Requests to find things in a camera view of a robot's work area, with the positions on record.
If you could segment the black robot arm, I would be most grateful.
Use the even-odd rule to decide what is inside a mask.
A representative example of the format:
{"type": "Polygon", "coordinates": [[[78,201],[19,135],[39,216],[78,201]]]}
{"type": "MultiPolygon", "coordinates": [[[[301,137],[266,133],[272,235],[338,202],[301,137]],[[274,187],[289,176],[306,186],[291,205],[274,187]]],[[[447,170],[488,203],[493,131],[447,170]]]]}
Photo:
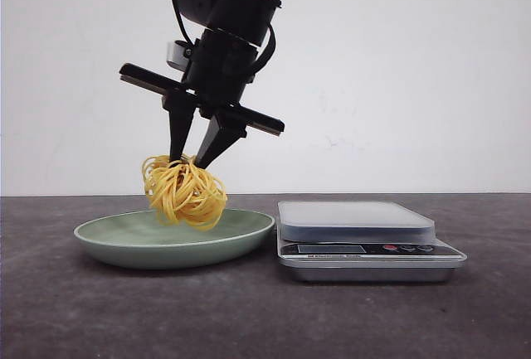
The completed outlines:
{"type": "Polygon", "coordinates": [[[168,46],[167,63],[183,73],[181,80],[130,63],[122,80],[163,96],[169,114],[171,161],[183,159],[183,149],[198,112],[210,123],[194,159],[206,168],[252,127],[275,135],[285,125],[269,115],[241,106],[246,85],[275,51],[271,19],[280,0],[172,0],[179,21],[188,19],[205,28],[202,36],[185,36],[168,46]]]}

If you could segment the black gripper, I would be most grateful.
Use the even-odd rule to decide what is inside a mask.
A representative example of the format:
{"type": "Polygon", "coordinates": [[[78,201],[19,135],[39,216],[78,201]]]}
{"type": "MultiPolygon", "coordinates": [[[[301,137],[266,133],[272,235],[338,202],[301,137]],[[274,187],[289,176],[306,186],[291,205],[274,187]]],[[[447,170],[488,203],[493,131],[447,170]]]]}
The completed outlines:
{"type": "Polygon", "coordinates": [[[163,108],[169,117],[171,160],[179,160],[183,154],[196,107],[201,109],[202,117],[211,118],[194,160],[199,168],[207,168],[238,139],[245,138],[246,125],[275,135],[284,131],[282,121],[240,105],[245,86],[254,80],[275,51],[275,33],[272,29],[269,33],[269,41],[259,53],[253,45],[236,36],[206,30],[192,44],[193,53],[180,81],[131,63],[121,66],[121,80],[165,95],[163,108]],[[214,114],[221,109],[229,114],[214,114]]]}

